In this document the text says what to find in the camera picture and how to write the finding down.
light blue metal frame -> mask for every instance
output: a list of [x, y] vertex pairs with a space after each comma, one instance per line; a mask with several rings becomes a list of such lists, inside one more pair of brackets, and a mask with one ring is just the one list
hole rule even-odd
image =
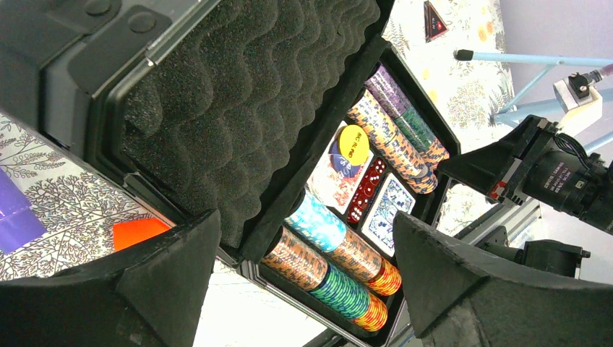
[[[513, 106], [517, 104], [521, 98], [526, 96], [528, 91], [534, 87], [543, 77], [545, 77], [550, 71], [557, 65], [569, 65], [574, 67], [604, 67], [609, 64], [613, 64], [613, 59], [596, 59], [596, 58], [578, 58], [568, 56], [530, 56], [525, 54], [507, 54], [507, 53], [481, 53], [473, 52], [472, 60], [482, 61], [499, 61], [506, 63], [519, 63], [519, 64], [544, 64], [545, 67], [515, 94], [515, 97], [511, 99], [506, 105], [504, 105], [500, 112], [494, 117], [494, 119], [502, 124], [506, 124], [511, 127], [516, 127], [519, 121], [522, 121], [530, 114], [536, 114], [538, 116], [548, 116], [552, 113], [559, 113], [562, 110], [560, 103], [556, 99], [539, 101], [535, 103], [525, 103], [517, 106], [515, 111], [511, 111]], [[602, 95], [603, 103], [613, 101], [613, 89], [599, 90]], [[600, 148], [601, 146], [613, 142], [613, 132], [610, 132], [603, 137], [594, 140], [586, 145], [586, 151], [588, 153]]]

poker chip case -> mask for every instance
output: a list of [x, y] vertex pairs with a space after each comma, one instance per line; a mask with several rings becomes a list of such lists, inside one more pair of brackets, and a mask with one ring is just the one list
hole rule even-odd
[[[12, 17], [0, 11], [0, 21], [19, 22], [35, 2], [22, 0], [5, 12]], [[167, 221], [219, 210], [220, 260], [342, 339], [386, 346], [402, 291], [380, 298], [387, 322], [367, 332], [260, 262], [339, 124], [351, 123], [347, 111], [379, 61], [449, 154], [459, 154], [440, 113], [380, 36], [393, 1], [108, 0], [95, 16], [100, 8], [91, 1], [48, 2], [45, 20], [25, 30], [54, 37], [37, 50], [7, 39], [36, 59], [15, 59], [27, 65], [26, 77], [1, 71], [0, 108]], [[90, 16], [74, 17], [78, 6]], [[57, 22], [70, 20], [80, 25], [57, 32]], [[429, 224], [450, 183], [437, 178], [432, 193], [413, 195], [411, 214]], [[347, 213], [337, 216], [347, 221]], [[352, 226], [358, 235], [363, 221]]]

black case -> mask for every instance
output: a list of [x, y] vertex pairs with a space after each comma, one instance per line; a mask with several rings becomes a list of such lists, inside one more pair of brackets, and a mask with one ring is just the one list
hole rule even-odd
[[[100, 10], [100, 2], [109, 4], [106, 12]], [[0, 1], [0, 23], [9, 28], [0, 30], [0, 42], [5, 43], [4, 48], [0, 46], [0, 109], [30, 131], [38, 132], [72, 160], [158, 211], [161, 218], [183, 223], [192, 216], [175, 206], [121, 154], [119, 134], [129, 91], [218, 2], [76, 0], [39, 5], [34, 0]], [[335, 343], [341, 344], [346, 340], [357, 346], [387, 346], [393, 335], [408, 324], [401, 310], [402, 291], [387, 298], [389, 318], [381, 331], [354, 334], [346, 328], [352, 323], [339, 320], [331, 310], [316, 312], [309, 308], [309, 299], [296, 299], [300, 296], [297, 287], [257, 263], [378, 61], [394, 76], [449, 153], [460, 153], [459, 141], [449, 126], [391, 45], [381, 38], [393, 2], [377, 1], [380, 18], [366, 29], [365, 44], [346, 59], [345, 72], [339, 83], [324, 94], [315, 120], [299, 132], [289, 164], [273, 174], [272, 183], [260, 197], [261, 212], [244, 225], [241, 246], [221, 246], [218, 250], [218, 257], [227, 265], [328, 326], [331, 331], [325, 334], [335, 336]], [[101, 14], [84, 16], [84, 11]], [[135, 12], [147, 15], [134, 20]], [[46, 41], [38, 47], [24, 40], [41, 32], [46, 33]], [[110, 49], [112, 59], [98, 58]], [[15, 73], [16, 67], [21, 74]], [[437, 222], [450, 184], [446, 176], [438, 175], [438, 179], [439, 186], [433, 193], [416, 196], [412, 212], [431, 225]]]

purple tube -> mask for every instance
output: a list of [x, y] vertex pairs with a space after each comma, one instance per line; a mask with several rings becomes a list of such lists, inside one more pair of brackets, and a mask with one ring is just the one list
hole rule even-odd
[[30, 201], [0, 170], [0, 251], [3, 253], [13, 252], [46, 232], [30, 206]]

orange object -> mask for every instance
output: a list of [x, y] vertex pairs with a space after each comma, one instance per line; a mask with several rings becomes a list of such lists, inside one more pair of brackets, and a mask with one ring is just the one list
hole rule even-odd
[[170, 229], [157, 218], [133, 220], [113, 226], [113, 244], [115, 251], [121, 251], [144, 240], [151, 239]]

